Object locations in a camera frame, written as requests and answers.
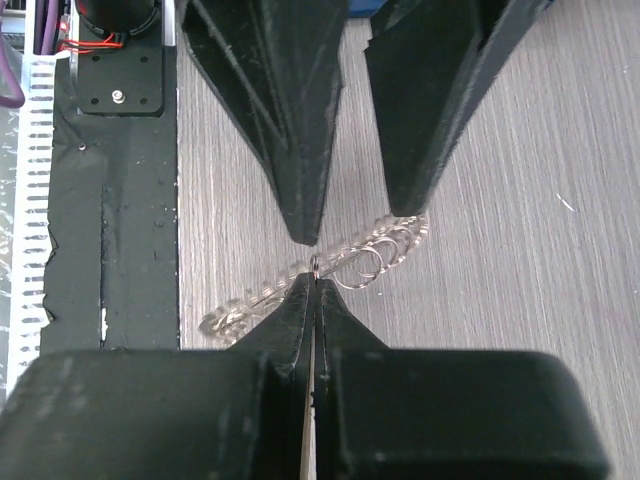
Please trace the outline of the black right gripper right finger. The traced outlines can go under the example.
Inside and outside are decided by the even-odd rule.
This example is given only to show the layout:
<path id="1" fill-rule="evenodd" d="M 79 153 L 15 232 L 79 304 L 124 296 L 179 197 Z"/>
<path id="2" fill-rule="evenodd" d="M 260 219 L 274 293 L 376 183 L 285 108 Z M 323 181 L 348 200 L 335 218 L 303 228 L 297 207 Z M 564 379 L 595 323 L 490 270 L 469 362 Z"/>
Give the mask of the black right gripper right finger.
<path id="1" fill-rule="evenodd" d="M 337 287 L 314 288 L 321 479 L 605 479 L 579 385 L 536 351 L 385 345 Z"/>

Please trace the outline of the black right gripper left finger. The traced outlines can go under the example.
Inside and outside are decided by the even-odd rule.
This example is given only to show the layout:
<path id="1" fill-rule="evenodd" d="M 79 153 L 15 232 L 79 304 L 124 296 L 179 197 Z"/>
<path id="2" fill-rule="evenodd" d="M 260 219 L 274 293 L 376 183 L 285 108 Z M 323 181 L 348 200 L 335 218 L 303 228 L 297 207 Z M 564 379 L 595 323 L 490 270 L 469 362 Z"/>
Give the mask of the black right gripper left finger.
<path id="1" fill-rule="evenodd" d="M 225 350 L 37 359 L 1 415 L 5 479 L 296 479 L 316 282 Z"/>

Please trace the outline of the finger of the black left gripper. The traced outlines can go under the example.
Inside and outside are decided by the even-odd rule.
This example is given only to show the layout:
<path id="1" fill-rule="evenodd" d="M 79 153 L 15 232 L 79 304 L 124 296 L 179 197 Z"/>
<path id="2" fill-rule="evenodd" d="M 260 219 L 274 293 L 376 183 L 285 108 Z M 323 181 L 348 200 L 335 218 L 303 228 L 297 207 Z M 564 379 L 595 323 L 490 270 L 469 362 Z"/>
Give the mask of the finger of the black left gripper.
<path id="1" fill-rule="evenodd" d="M 345 1 L 183 1 L 189 54 L 255 154 L 291 239 L 318 241 Z"/>
<path id="2" fill-rule="evenodd" d="M 388 1 L 365 51 L 390 210 L 423 213 L 461 134 L 545 1 Z"/>

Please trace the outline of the metal disc with keyrings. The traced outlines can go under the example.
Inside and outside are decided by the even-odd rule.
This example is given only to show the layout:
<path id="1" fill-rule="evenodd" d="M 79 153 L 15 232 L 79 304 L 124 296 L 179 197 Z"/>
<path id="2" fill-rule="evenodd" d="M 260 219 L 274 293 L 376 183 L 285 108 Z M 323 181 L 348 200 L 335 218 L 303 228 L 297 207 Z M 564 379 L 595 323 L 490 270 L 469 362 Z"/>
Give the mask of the metal disc with keyrings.
<path id="1" fill-rule="evenodd" d="M 345 290 L 362 290 L 389 270 L 402 264 L 427 236 L 425 214 L 408 217 L 386 215 L 373 228 L 353 234 L 329 250 L 314 254 L 321 257 L 320 278 L 331 280 Z M 252 327 L 273 313 L 285 300 L 296 278 L 310 273 L 310 259 L 281 270 L 271 281 L 256 290 L 247 290 L 205 314 L 198 330 L 218 346 L 229 347 Z"/>

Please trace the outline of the single silver keyring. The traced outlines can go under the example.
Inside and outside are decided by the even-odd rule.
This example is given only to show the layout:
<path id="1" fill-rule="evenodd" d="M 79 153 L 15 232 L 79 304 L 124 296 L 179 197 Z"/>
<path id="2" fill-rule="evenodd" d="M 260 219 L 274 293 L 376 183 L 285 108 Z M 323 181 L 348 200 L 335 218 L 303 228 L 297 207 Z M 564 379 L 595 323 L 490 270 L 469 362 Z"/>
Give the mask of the single silver keyring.
<path id="1" fill-rule="evenodd" d="M 319 254 L 313 254 L 310 258 L 310 272 L 315 282 L 320 278 L 321 257 Z"/>

